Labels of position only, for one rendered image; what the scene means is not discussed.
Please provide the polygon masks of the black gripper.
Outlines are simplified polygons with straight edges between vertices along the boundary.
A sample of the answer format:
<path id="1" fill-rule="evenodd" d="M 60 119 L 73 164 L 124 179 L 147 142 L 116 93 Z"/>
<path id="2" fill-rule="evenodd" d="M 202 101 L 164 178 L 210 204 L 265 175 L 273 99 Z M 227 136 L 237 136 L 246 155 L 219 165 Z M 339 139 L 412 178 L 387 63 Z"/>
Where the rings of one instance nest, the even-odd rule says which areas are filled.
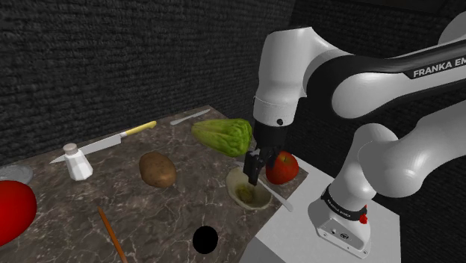
<path id="1" fill-rule="evenodd" d="M 269 126 L 255 121 L 253 137 L 257 149 L 246 153 L 243 165 L 243 173 L 248 176 L 248 183 L 257 185 L 258 175 L 265 165 L 262 153 L 266 153 L 267 157 L 265 167 L 267 169 L 274 168 L 276 159 L 285 145 L 287 133 L 287 126 Z"/>

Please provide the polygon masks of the red apple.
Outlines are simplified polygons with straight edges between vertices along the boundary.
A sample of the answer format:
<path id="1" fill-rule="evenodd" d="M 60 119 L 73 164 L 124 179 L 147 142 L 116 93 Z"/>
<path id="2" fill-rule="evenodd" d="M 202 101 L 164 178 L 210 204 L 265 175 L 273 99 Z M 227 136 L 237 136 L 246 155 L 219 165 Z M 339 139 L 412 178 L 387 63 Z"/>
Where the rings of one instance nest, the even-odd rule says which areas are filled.
<path id="1" fill-rule="evenodd" d="M 282 185 L 294 179 L 299 172 L 295 157 L 286 151 L 281 151 L 274 162 L 273 168 L 266 166 L 267 180 L 274 185 Z"/>

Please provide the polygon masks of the pale shallow bowl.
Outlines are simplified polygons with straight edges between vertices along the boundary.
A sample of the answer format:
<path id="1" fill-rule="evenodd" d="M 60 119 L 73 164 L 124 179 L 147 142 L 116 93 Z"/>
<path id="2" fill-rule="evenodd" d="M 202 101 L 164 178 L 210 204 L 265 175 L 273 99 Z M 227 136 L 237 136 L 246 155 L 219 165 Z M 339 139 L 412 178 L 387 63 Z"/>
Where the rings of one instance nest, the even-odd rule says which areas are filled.
<path id="1" fill-rule="evenodd" d="M 248 176 L 240 167 L 229 171 L 226 176 L 226 187 L 229 196 L 247 210 L 266 209 L 272 200 L 272 194 L 264 186 L 249 183 Z"/>

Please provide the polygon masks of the green lettuce head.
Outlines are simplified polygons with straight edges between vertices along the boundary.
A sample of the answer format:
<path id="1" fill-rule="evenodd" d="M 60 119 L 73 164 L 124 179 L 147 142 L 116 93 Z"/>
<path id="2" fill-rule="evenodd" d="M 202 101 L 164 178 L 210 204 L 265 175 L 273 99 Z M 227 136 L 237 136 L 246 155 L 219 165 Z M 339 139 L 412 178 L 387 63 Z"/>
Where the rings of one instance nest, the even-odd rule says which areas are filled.
<path id="1" fill-rule="evenodd" d="M 203 145 L 235 158 L 248 151 L 252 127 L 244 119 L 204 120 L 192 125 L 191 134 Z"/>

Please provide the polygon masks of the grey robot stand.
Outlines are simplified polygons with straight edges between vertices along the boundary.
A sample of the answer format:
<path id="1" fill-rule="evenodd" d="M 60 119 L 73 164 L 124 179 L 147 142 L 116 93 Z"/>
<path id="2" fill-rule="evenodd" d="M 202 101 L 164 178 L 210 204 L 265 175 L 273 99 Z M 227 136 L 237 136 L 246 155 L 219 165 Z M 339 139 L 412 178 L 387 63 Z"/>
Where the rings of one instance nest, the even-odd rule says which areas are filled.
<path id="1" fill-rule="evenodd" d="M 323 216 L 310 213 L 322 204 L 320 195 L 333 178 L 301 159 L 298 163 L 308 175 L 288 197 L 293 211 L 280 207 L 249 242 L 239 263 L 402 263 L 400 216 L 374 201 L 368 203 L 371 249 L 365 259 L 319 237 L 314 224 Z"/>

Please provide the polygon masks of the silver butter knife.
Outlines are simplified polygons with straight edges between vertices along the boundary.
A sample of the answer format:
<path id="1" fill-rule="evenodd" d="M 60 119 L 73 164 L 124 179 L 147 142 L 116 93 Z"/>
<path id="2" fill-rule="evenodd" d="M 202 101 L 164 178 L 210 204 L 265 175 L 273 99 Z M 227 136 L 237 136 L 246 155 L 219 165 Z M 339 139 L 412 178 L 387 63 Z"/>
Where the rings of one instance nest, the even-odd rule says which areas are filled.
<path id="1" fill-rule="evenodd" d="M 177 119 L 177 120 L 173 120 L 173 121 L 170 122 L 170 125 L 171 125 L 171 126 L 175 126 L 175 125 L 177 125 L 177 124 L 179 124 L 179 123 L 181 123 L 181 122 L 183 122 L 183 121 L 185 121 L 185 120 L 189 120 L 189 119 L 191 119 L 191 118 L 199 117 L 199 116 L 201 116 L 201 115 L 203 115 L 203 114 L 206 114 L 206 113 L 208 113 L 210 110 L 211 110 L 211 109 L 206 109 L 206 110 L 204 110 L 204 111 L 200 111 L 200 112 L 197 112 L 197 113 L 195 113 L 195 114 L 191 114 L 191 115 L 189 115 L 189 116 L 182 117 L 182 118 Z"/>

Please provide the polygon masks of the brown potato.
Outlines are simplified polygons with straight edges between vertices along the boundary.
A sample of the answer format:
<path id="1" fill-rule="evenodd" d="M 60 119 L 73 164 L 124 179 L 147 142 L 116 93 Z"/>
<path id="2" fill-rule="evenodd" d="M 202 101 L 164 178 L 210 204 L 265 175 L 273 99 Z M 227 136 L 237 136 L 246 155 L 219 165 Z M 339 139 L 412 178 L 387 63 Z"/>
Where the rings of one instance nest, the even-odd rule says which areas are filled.
<path id="1" fill-rule="evenodd" d="M 141 179 L 157 188 L 168 188 L 175 184 L 176 168 L 174 163 L 159 152 L 147 152 L 139 160 Z"/>

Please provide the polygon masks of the orange wooden stick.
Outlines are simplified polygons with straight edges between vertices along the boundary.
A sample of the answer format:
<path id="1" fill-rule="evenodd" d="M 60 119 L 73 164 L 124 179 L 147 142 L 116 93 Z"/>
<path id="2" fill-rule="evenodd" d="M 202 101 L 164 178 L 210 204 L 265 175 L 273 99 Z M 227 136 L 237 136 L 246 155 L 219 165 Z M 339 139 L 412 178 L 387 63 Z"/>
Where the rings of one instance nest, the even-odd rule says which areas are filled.
<path id="1" fill-rule="evenodd" d="M 118 253 L 118 255 L 119 255 L 119 257 L 120 257 L 120 259 L 122 261 L 122 263 L 128 263 L 128 260 L 125 257 L 125 253 L 123 252 L 122 247 L 120 246 L 120 244 L 118 242 L 118 239 L 115 236 L 115 233 L 112 230 L 111 225 L 110 225 L 110 223 L 109 223 L 109 221 L 108 221 L 108 219 L 107 219 L 107 217 L 106 217 L 106 215 L 103 212 L 101 207 L 98 207 L 98 212 L 99 212 L 99 215 L 100 215 L 100 217 L 102 219 L 102 222 L 105 225 L 106 230 L 108 231 L 108 234 L 109 234 L 109 236 L 110 236 L 110 238 L 111 238 L 111 240 L 112 240 L 112 242 L 114 244 L 114 247 L 115 247 L 115 249 L 116 249 L 116 251 L 117 251 L 117 253 Z"/>

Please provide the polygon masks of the white salt shaker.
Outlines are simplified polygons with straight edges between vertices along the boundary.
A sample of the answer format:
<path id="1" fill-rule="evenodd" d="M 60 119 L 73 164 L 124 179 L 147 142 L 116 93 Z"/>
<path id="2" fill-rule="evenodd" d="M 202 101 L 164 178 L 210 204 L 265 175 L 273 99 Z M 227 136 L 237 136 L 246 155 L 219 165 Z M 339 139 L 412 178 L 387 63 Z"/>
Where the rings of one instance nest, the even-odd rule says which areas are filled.
<path id="1" fill-rule="evenodd" d="M 68 143 L 63 146 L 64 158 L 70 178 L 75 181 L 83 181 L 93 175 L 93 168 L 87 160 L 85 154 L 75 143 Z"/>

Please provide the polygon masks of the grey plate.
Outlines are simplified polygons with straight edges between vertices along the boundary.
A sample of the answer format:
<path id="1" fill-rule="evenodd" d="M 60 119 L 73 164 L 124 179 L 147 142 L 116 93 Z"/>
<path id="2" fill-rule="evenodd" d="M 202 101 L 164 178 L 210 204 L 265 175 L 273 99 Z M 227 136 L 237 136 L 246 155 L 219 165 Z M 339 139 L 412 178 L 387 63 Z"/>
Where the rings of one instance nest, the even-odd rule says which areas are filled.
<path id="1" fill-rule="evenodd" d="M 28 185 L 33 177 L 33 170 L 26 165 L 12 164 L 0 167 L 0 181 L 17 181 Z"/>

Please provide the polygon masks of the large red round fruit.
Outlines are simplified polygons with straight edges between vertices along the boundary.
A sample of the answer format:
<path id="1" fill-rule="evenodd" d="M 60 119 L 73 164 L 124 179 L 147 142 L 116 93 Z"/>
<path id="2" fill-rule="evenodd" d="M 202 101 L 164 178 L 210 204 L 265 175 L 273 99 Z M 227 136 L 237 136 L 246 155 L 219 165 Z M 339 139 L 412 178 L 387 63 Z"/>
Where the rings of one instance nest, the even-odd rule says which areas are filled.
<path id="1" fill-rule="evenodd" d="M 0 181 L 0 247 L 20 236 L 32 224 L 36 213 L 36 197 L 28 185 Z"/>

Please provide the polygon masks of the yellow handled kitchen knife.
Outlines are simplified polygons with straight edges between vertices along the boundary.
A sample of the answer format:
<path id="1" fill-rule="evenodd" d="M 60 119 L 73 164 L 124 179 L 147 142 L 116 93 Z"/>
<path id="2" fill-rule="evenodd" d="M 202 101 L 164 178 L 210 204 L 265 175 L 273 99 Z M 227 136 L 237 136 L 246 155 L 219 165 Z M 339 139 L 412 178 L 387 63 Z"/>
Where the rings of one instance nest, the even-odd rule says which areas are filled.
<path id="1" fill-rule="evenodd" d="M 112 135 L 110 137 L 107 137 L 105 139 L 96 141 L 94 143 L 88 144 L 86 146 L 83 146 L 81 148 L 78 148 L 77 150 L 73 150 L 72 153 L 75 152 L 81 152 L 84 155 L 97 152 L 102 149 L 107 149 L 109 147 L 115 146 L 117 144 L 120 144 L 122 142 L 122 139 L 124 137 L 127 137 L 132 134 L 136 134 L 138 132 L 141 132 L 145 129 L 152 129 L 157 125 L 156 121 L 151 121 L 148 123 L 145 123 L 141 126 L 134 127 L 132 129 L 129 129 L 127 131 L 120 132 L 118 134 Z"/>

